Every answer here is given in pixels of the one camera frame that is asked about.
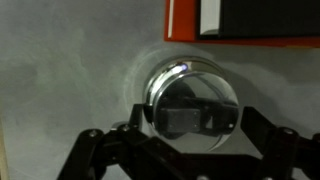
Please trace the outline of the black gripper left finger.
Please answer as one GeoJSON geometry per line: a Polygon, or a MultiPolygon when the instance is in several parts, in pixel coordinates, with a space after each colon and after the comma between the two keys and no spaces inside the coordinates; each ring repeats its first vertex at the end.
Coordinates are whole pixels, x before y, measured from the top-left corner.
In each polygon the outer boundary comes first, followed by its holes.
{"type": "Polygon", "coordinates": [[[186,180],[180,153],[140,131],[144,106],[135,104],[128,122],[104,133],[82,131],[57,180],[102,180],[107,167],[119,165],[132,180],[186,180]]]}

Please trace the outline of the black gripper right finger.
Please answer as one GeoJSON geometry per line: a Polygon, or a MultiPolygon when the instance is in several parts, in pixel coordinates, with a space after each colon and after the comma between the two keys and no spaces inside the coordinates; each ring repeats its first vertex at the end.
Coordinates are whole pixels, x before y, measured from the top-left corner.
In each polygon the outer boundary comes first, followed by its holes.
{"type": "Polygon", "coordinates": [[[320,180],[319,134],[311,139],[297,131],[276,126],[253,107],[245,107],[241,130],[262,155],[188,154],[193,176],[210,180],[294,180],[300,169],[310,180],[320,180]]]}

